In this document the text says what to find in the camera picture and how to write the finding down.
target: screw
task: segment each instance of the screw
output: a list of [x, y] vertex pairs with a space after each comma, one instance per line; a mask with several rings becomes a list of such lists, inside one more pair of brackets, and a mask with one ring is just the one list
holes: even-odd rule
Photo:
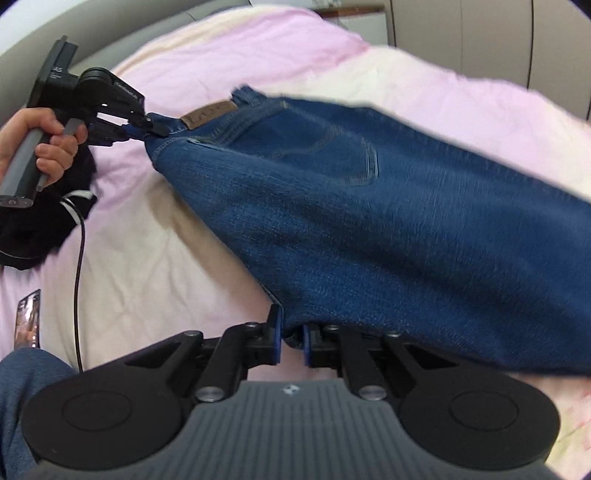
[[386, 398], [386, 391], [379, 385], [366, 385], [359, 389], [359, 396], [364, 400], [378, 401]]
[[215, 401], [220, 401], [226, 396], [226, 394], [219, 387], [202, 387], [197, 390], [195, 396], [199, 401], [212, 403]]
[[295, 394], [297, 394], [301, 388], [298, 387], [297, 385], [286, 385], [285, 387], [282, 388], [283, 393], [285, 395], [289, 395], [290, 397], [294, 396]]

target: white stripe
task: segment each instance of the white stripe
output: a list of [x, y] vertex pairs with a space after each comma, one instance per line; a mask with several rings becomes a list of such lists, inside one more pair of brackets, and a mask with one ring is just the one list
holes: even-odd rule
[[40, 255], [35, 255], [34, 257], [17, 257], [16, 255], [8, 254], [2, 250], [0, 250], [0, 254], [6, 255], [7, 257], [10, 257], [10, 258], [18, 258], [19, 260], [32, 260], [33, 258], [41, 258]]
[[86, 200], [92, 200], [94, 196], [95, 194], [92, 193], [90, 190], [74, 190], [70, 193], [66, 193], [64, 195], [64, 198], [68, 199], [70, 197], [82, 197]]
[[66, 210], [68, 211], [68, 213], [72, 216], [72, 218], [76, 222], [76, 225], [80, 225], [80, 219], [78, 218], [78, 214], [70, 206], [70, 205], [72, 205], [72, 202], [70, 200], [68, 200], [68, 199], [64, 199], [64, 200], [61, 200], [60, 203], [66, 208]]

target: gray handle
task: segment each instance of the gray handle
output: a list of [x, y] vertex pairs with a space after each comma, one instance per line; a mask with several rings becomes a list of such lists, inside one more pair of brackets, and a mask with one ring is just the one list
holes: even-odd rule
[[[78, 130], [78, 127], [81, 125], [84, 125], [84, 122], [82, 120], [79, 120], [77, 118], [70, 118], [68, 120], [68, 123], [64, 127], [63, 135], [74, 135], [76, 133], [76, 130]], [[37, 191], [38, 192], [42, 191], [46, 182], [47, 182], [47, 175], [45, 173], [42, 173], [41, 176], [39, 177], [39, 182], [37, 183]]]
[[[84, 122], [71, 118], [64, 129], [64, 135], [73, 135]], [[33, 205], [35, 195], [47, 181], [47, 175], [37, 168], [35, 148], [40, 143], [48, 143], [50, 134], [40, 128], [31, 130], [14, 154], [6, 176], [0, 184], [0, 206], [27, 208]]]

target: phone screen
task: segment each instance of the phone screen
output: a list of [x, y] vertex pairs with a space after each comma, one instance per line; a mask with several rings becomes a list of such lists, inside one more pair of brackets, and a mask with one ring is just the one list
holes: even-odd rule
[[41, 290], [34, 291], [18, 302], [17, 324], [14, 329], [14, 349], [39, 348], [39, 309]]

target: hand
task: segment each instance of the hand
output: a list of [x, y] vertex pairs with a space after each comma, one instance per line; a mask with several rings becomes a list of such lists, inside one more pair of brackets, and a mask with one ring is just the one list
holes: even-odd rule
[[35, 149], [37, 168], [48, 175], [46, 186], [59, 180], [64, 171], [72, 166], [78, 145], [88, 138], [84, 125], [78, 127], [74, 136], [62, 135], [64, 126], [50, 108], [24, 108], [18, 111], [0, 130], [0, 183], [17, 148], [29, 130], [37, 127], [53, 135], [50, 144], [39, 144]]

